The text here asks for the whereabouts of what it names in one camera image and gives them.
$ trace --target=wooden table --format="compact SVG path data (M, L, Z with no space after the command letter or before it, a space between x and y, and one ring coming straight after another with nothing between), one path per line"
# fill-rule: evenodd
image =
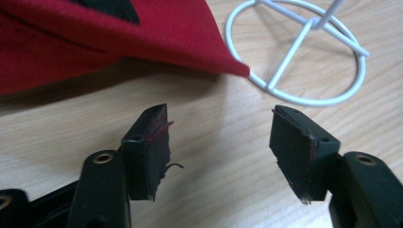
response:
M241 2L207 1L222 34ZM34 200L76 181L85 157L117 149L144 109L167 103L175 122L171 158L185 168L168 171L155 202L131 202L133 227L332 227L330 194L326 202L303 205L279 170L269 148L271 109L299 109L341 140L341 154L378 156L403 181L402 10L399 0L360 0L346 1L336 13L371 52L363 87L336 106L297 106L241 77L134 59L0 97L0 188L25 189ZM299 29L259 6L236 20L234 41L244 62L269 78ZM279 86L330 97L348 87L355 70L349 49L312 32Z

